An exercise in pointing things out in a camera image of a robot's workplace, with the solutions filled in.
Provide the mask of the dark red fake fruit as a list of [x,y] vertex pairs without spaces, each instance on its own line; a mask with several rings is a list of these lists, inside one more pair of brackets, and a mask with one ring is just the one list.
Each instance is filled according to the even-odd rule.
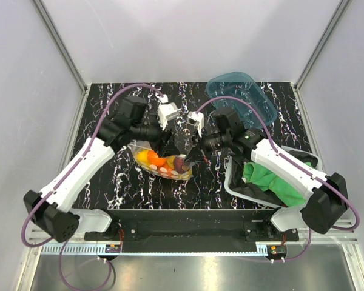
[[174,158],[173,167],[174,170],[179,174],[184,174],[190,169],[190,165],[184,161],[184,158],[179,156]]

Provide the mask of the clear zip top bag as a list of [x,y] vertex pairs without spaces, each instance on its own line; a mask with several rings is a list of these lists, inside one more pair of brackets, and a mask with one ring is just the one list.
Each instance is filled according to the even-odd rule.
[[145,171],[165,179],[188,181],[192,176],[192,164],[185,162],[186,155],[160,157],[144,141],[128,144],[135,162]]

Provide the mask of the fake orange fruit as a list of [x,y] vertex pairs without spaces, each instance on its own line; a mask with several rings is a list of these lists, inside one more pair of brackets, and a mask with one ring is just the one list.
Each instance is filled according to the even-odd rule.
[[153,150],[149,150],[148,160],[149,160],[150,165],[161,167],[162,165],[164,165],[166,163],[167,158],[159,157],[156,152],[154,152]]

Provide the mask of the yellow fake lemon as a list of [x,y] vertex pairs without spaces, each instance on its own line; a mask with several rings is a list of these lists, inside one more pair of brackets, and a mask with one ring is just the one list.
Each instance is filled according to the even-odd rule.
[[136,154],[136,161],[142,165],[148,166],[148,150],[142,150]]

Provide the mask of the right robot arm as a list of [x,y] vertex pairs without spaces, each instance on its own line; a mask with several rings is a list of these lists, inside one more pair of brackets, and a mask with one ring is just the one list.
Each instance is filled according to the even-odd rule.
[[279,207],[263,225],[263,233],[277,240],[285,231],[299,227],[326,234],[348,209],[346,182],[338,173],[327,175],[285,151],[260,129],[247,129],[232,107],[213,112],[217,131],[203,133],[204,115],[189,112],[188,123],[195,127],[192,148],[186,162],[207,162],[216,150],[229,149],[240,161],[261,165],[292,186],[304,202]]

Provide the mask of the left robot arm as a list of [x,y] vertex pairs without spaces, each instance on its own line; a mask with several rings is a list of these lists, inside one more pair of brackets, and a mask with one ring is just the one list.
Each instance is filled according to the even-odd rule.
[[94,174],[133,141],[148,142],[159,156],[179,155],[174,133],[167,126],[178,116],[176,105],[163,102],[148,118],[144,117],[146,109],[143,98],[124,97],[115,114],[101,120],[78,154],[51,183],[39,192],[30,190],[25,194],[27,219],[59,243],[76,233],[97,233],[106,240],[119,237],[120,220],[110,211],[72,206]]

